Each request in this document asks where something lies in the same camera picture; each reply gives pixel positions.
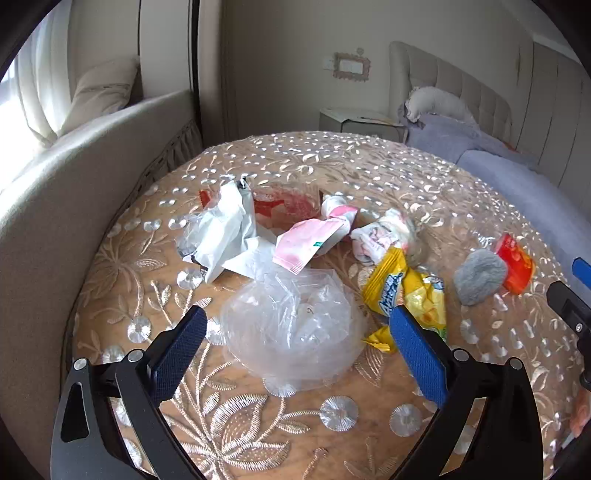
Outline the operator fingertip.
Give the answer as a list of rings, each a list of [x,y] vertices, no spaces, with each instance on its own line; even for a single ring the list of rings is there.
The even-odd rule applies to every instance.
[[[576,404],[570,418],[569,427],[574,438],[578,438],[581,435],[589,419],[590,401],[584,398]]]

